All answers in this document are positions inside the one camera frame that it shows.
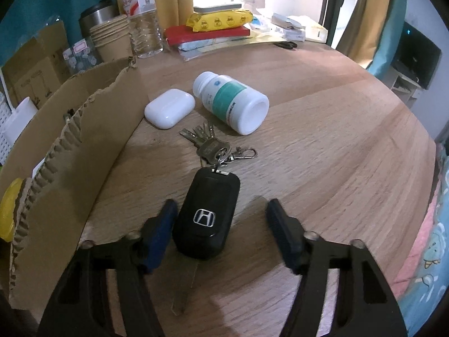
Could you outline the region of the yellow lid can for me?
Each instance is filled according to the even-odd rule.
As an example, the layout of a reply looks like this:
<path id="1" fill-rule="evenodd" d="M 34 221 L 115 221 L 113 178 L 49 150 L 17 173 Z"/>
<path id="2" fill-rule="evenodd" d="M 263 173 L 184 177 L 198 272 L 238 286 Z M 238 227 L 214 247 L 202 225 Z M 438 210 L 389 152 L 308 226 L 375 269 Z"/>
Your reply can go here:
<path id="1" fill-rule="evenodd" d="M 0 205 L 0 237 L 7 243 L 12 242 L 15 231 L 15 206 L 23 179 L 15 179 L 5 190 Z"/>

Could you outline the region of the cardboard box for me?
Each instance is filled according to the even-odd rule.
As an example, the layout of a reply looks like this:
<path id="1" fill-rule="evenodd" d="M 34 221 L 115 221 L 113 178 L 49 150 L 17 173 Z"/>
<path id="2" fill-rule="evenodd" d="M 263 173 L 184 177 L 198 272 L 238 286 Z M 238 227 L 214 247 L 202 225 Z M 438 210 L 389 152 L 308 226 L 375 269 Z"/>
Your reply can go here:
<path id="1" fill-rule="evenodd" d="M 15 309 L 44 311 L 147 99 L 135 59 L 104 63 L 67 80 L 19 136 L 14 155 L 38 170 L 15 208 L 8 292 Z"/>

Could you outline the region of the black car key with keys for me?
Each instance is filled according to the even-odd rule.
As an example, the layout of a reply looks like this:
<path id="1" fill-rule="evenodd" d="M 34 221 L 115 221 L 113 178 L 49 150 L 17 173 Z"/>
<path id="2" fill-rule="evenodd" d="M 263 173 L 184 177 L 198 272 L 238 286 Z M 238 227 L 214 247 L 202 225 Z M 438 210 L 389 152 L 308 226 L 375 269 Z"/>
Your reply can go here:
<path id="1" fill-rule="evenodd" d="M 185 312 L 198 265 L 216 257 L 223 249 L 231 228 L 240 179 L 220 168 L 239 160 L 257 157 L 254 148 L 231 148 L 215 135 L 211 122 L 204 122 L 180 134 L 196 146 L 206 165 L 197 170 L 173 226 L 180 275 L 173 297 L 172 312 Z"/>

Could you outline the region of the white earbuds case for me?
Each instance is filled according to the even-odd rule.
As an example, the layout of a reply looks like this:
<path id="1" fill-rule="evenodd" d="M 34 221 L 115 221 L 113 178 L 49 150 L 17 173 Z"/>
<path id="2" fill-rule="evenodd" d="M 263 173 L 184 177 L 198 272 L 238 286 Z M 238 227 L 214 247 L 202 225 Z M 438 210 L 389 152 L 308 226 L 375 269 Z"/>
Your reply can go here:
<path id="1" fill-rule="evenodd" d="M 144 117 L 158 129 L 166 130 L 174 127 L 186 117 L 196 106 L 193 95 L 176 88 L 165 91 L 144 109 Z"/>

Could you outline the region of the white pill bottle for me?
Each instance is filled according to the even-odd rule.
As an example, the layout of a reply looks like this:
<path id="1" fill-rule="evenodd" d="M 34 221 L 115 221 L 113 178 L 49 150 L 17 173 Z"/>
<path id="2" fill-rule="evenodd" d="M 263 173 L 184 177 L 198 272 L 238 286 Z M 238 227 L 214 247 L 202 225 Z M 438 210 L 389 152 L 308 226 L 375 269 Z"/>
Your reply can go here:
<path id="1" fill-rule="evenodd" d="M 240 135 L 255 132 L 269 111 L 265 94 L 227 75 L 202 72 L 193 83 L 202 105 Z"/>

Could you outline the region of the white desk lamp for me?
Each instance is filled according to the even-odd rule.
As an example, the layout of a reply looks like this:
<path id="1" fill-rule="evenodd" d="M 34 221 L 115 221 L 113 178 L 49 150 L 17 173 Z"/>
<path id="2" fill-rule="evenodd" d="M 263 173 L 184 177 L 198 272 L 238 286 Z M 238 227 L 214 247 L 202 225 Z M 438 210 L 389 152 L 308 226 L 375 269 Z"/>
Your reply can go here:
<path id="1" fill-rule="evenodd" d="M 36 115 L 37 108 L 29 97 L 23 99 L 17 107 L 13 107 L 3 72 L 1 72 L 1 84 L 4 88 L 6 101 L 12 112 L 2 124 L 1 134 L 5 137 L 9 145 L 12 146 L 24 131 L 30 120 Z"/>

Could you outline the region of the brown lamp packaging box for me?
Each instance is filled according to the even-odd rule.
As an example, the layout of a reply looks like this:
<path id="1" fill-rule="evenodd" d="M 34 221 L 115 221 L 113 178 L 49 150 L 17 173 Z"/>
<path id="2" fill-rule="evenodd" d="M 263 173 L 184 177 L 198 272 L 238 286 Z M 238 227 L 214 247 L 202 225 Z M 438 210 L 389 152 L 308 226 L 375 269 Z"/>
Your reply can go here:
<path id="1" fill-rule="evenodd" d="M 13 107 L 30 98 L 41 108 L 71 76 L 63 58 L 68 49 L 62 21 L 41 29 L 2 67 Z"/>

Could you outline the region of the clear patterned glass jar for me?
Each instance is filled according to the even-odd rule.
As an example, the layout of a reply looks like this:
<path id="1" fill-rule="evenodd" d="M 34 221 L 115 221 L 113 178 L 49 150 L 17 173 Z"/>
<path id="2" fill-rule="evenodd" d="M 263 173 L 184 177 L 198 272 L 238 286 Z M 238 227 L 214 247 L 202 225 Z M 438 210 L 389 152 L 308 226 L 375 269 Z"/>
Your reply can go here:
<path id="1" fill-rule="evenodd" d="M 77 75 L 103 62 L 90 37 L 78 41 L 62 52 L 70 75 Z"/>

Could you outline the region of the black monitor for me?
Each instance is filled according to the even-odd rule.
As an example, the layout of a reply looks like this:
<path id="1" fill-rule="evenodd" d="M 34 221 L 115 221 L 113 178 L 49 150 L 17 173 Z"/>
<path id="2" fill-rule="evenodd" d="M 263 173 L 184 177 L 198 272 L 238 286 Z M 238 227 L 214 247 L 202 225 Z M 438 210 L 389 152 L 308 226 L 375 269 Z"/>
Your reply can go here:
<path id="1" fill-rule="evenodd" d="M 392 67 L 423 89 L 428 89 L 441 58 L 441 49 L 405 22 Z"/>

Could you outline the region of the yellow curtain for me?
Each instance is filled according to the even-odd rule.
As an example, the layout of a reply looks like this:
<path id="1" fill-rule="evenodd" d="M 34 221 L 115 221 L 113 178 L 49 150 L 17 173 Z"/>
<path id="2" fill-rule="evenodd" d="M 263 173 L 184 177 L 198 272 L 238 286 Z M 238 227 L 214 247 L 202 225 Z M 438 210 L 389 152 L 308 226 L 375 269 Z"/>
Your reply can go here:
<path id="1" fill-rule="evenodd" d="M 366 69 L 372 63 L 390 0 L 358 0 L 337 50 Z"/>

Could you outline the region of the stack of brown paper cups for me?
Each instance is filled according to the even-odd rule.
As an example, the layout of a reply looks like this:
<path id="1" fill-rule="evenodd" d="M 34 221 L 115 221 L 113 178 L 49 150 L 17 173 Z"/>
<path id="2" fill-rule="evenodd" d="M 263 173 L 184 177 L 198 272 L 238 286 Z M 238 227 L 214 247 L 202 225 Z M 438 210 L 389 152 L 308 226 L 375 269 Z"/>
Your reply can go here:
<path id="1" fill-rule="evenodd" d="M 133 55 L 127 15 L 120 15 L 90 29 L 95 49 L 104 62 Z"/>

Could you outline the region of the black scissors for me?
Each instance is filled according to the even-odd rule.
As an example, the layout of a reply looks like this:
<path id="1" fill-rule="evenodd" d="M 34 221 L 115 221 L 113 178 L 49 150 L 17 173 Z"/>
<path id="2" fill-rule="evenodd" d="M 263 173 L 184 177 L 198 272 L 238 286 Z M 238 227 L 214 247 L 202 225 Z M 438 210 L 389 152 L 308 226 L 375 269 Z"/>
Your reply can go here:
<path id="1" fill-rule="evenodd" d="M 293 50 L 293 49 L 297 49 L 297 44 L 295 42 L 292 41 L 282 41 L 282 42 L 276 42 L 274 43 L 275 46 L 278 46 L 282 49 L 287 49 L 287 50 Z"/>

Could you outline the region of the red book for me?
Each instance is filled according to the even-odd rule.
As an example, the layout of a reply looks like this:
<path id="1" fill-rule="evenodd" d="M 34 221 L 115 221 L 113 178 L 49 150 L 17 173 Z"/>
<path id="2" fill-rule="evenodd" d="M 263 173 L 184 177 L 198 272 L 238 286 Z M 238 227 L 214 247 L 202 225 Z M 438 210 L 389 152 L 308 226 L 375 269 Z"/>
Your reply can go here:
<path id="1" fill-rule="evenodd" d="M 173 26 L 164 31 L 164 37 L 169 46 L 178 46 L 180 44 L 189 43 L 197 40 L 211 40 L 216 38 L 229 37 L 248 37 L 250 30 L 245 26 L 237 28 L 224 29 L 220 31 L 202 31 L 194 32 L 191 27 L 186 25 Z"/>

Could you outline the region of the stainless steel thermos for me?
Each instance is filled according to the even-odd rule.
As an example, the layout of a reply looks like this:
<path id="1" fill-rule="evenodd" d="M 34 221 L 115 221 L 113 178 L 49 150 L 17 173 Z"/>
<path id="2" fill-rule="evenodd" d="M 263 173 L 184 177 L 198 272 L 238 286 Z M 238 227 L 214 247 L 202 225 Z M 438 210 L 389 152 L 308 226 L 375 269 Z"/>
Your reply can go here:
<path id="1" fill-rule="evenodd" d="M 113 0 L 100 0 L 84 10 L 78 19 L 83 38 L 90 36 L 90 29 L 119 15 L 119 9 Z"/>

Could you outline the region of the yellow snack package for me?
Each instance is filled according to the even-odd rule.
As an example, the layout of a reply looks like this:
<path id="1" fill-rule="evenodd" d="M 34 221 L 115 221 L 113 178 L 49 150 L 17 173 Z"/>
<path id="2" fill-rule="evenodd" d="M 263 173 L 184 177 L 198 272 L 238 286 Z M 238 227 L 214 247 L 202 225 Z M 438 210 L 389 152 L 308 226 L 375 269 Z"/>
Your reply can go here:
<path id="1" fill-rule="evenodd" d="M 222 31 L 239 28 L 253 20 L 253 13 L 249 10 L 224 10 L 219 12 L 194 12 L 186 21 L 186 26 L 193 32 Z"/>

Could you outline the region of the teal curtain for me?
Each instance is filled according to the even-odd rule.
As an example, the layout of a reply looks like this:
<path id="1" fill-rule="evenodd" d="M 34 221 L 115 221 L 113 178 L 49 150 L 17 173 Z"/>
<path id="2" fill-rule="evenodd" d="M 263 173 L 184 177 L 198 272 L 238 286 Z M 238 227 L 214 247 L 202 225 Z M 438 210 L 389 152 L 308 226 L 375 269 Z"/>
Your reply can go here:
<path id="1" fill-rule="evenodd" d="M 1 64 L 57 17 L 70 45 L 82 38 L 81 13 L 101 0 L 1 0 Z"/>

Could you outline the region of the clear water bottle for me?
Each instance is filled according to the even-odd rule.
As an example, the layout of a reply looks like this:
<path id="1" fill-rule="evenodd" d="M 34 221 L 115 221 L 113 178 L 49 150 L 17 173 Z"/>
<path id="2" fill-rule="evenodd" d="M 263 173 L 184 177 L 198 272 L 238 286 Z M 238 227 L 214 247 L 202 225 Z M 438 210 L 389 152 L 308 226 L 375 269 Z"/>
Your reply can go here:
<path id="1" fill-rule="evenodd" d="M 163 51 L 155 0 L 121 0 L 128 18 L 129 36 L 135 56 L 145 59 Z"/>

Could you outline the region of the white scale device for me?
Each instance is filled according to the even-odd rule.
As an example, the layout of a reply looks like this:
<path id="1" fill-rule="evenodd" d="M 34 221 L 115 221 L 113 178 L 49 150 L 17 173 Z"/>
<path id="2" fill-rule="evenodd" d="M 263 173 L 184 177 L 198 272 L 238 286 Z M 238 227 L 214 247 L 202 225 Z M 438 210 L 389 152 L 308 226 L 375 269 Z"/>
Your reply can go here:
<path id="1" fill-rule="evenodd" d="M 241 3 L 237 3 L 237 4 L 216 5 L 216 6 L 211 6 L 211 7 L 194 6 L 193 10 L 194 10 L 194 12 L 199 13 L 199 14 L 210 14 L 210 13 L 213 13 L 213 12 L 237 10 L 237 9 L 240 9 L 240 8 L 242 8 L 242 4 Z"/>

